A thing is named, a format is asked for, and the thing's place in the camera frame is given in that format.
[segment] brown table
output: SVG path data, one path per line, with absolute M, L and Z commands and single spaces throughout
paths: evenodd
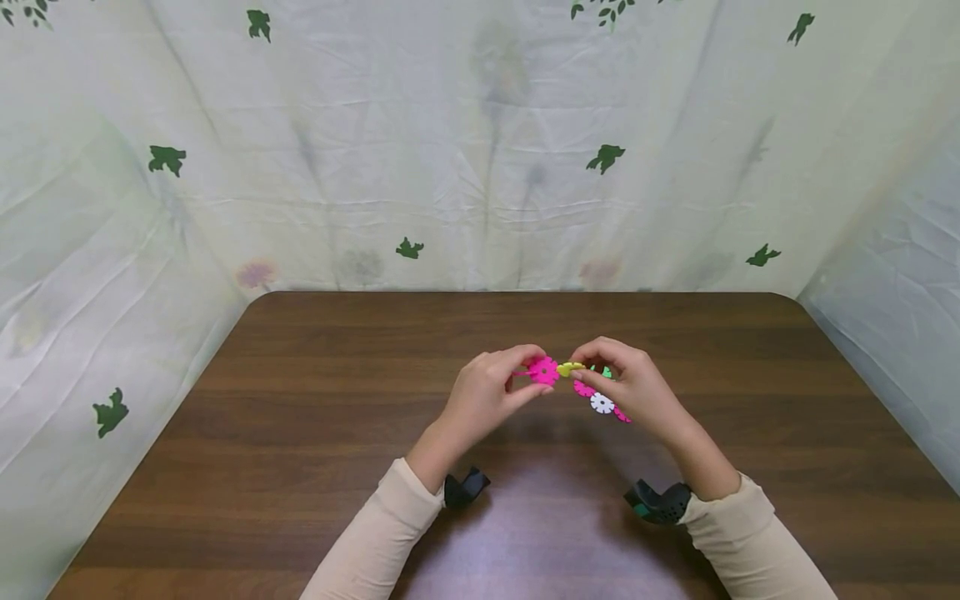
M 824 334 L 765 294 L 276 293 L 247 310 L 53 592 L 297 598 L 482 350 L 646 348 L 841 598 L 960 598 L 960 502 Z M 677 472 L 567 382 L 464 461 L 394 598 L 724 597 L 620 495 Z

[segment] beige sleeve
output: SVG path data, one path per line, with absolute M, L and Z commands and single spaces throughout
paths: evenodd
M 827 580 L 746 475 L 740 490 L 704 502 L 693 496 L 680 523 L 733 600 L 836 599 Z
M 310 578 L 300 600 L 387 600 L 410 549 L 444 504 L 400 458 Z

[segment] yellow toy piece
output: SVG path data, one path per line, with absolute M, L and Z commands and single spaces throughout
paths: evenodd
M 562 365 L 557 365 L 557 372 L 564 377 L 570 377 L 571 371 L 586 368 L 587 366 L 583 363 L 563 363 Z

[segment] black wrist band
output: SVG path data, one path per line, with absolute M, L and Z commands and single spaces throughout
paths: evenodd
M 692 492 L 684 483 L 675 483 L 664 493 L 656 493 L 642 479 L 623 494 L 634 512 L 643 520 L 658 525 L 676 525 L 686 513 Z
M 462 482 L 457 481 L 453 475 L 447 475 L 444 480 L 444 504 L 448 509 L 462 509 L 473 502 L 489 484 L 490 479 L 477 467 L 470 467 L 470 472 Z

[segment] white flower piece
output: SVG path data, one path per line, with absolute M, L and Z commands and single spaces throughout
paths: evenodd
M 590 406 L 601 415 L 608 415 L 613 412 L 613 400 L 599 392 L 590 397 Z

